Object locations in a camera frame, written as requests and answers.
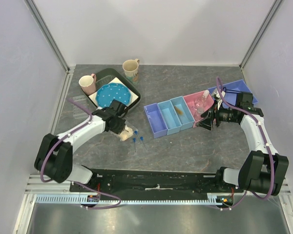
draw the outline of plate with white dots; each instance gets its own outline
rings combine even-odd
[[[130,103],[131,94],[129,89],[119,83],[109,83],[103,85],[96,95],[98,106],[109,107],[112,100],[118,100],[121,103],[128,105]]]

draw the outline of ceramic mug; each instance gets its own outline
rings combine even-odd
[[[94,94],[97,91],[96,80],[96,74],[83,76],[79,79],[79,85],[87,96]]]
[[[138,73],[138,68],[139,68],[139,59],[130,59],[127,60],[123,63],[123,70],[125,73],[125,76],[128,80],[130,80],[133,84],[137,84],[139,81],[139,73]]]

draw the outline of plastic container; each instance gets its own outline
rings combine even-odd
[[[226,87],[226,89],[228,90],[226,92],[226,95],[225,95],[225,100],[227,102],[229,102],[230,104],[232,104],[232,105],[235,105],[236,94],[239,93],[240,91],[241,92],[250,92],[251,93],[250,89],[248,88],[248,86],[246,85],[246,83],[242,79],[234,81],[234,82],[231,82],[231,83],[224,84],[224,87]],[[214,91],[215,88],[216,88],[216,86],[212,87],[212,88],[209,88],[208,89],[209,93],[211,94]],[[256,104],[256,103],[258,103],[258,101],[253,96],[253,104]],[[228,106],[226,104],[224,104],[224,103],[223,103],[223,107],[228,108]]]
[[[167,126],[156,103],[144,106],[147,119],[151,125],[154,138],[167,135]]]
[[[187,106],[189,107],[189,110],[192,114],[192,116],[195,115],[196,112],[196,108],[194,106],[194,101],[199,97],[202,96],[204,93],[204,91],[195,93],[195,94],[190,94],[190,95],[186,95],[184,96],[184,99],[187,103]],[[214,104],[214,99],[211,97],[211,95],[209,94],[208,97],[206,98],[206,106],[204,107],[204,111],[207,111],[212,105]],[[197,119],[194,124],[193,124],[193,128],[196,127],[196,124],[201,121],[203,118]]]
[[[166,126],[168,128],[167,135],[171,135],[180,131],[181,122],[171,101],[163,101],[158,103],[158,107],[162,113]]]
[[[192,128],[195,121],[184,98],[182,96],[175,97],[171,99],[170,101],[181,122],[180,131],[188,129],[188,128]]]
[[[86,109],[88,109],[88,101],[87,98],[84,95],[73,97],[74,102],[84,106]],[[87,119],[88,114],[78,108],[77,106],[73,105],[73,117],[74,119]]]

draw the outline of black tray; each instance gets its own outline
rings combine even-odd
[[[126,78],[124,78],[121,74],[119,74],[115,69],[112,68],[106,68],[102,71],[99,71],[96,73],[97,81],[96,81],[96,88],[97,90],[100,89],[103,85],[110,83],[115,77],[117,77],[129,90],[131,90],[135,95],[138,96],[137,100],[135,100],[133,103],[131,103],[129,106],[125,108],[124,113],[128,112],[130,109],[132,109],[136,104],[139,103],[141,99],[141,94],[139,91],[135,88],[135,86]],[[87,96],[87,98],[98,107],[90,98]]]

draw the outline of metal floor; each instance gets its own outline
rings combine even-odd
[[[289,234],[278,197],[247,196],[232,211],[195,205],[124,205],[85,210],[35,204],[27,234]]]

